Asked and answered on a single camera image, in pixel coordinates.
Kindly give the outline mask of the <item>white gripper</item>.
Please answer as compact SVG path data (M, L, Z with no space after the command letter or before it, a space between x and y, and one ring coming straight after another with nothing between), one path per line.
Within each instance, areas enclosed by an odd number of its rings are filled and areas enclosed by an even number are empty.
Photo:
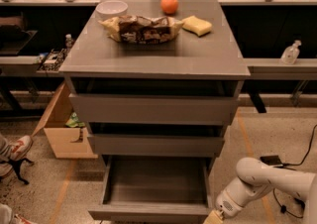
M260 197L264 186L250 185L235 177L217 196L216 209L212 210L203 224L223 224L225 218L234 218L251 201Z

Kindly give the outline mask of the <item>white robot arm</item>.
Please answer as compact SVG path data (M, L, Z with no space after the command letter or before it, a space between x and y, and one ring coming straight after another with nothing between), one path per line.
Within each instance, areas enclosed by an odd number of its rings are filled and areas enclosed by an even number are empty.
M236 176L218 194L215 208L203 224L223 224L237 216L251 201L278 189L305 203L303 224L317 224L317 174L275 168L255 158L242 158Z

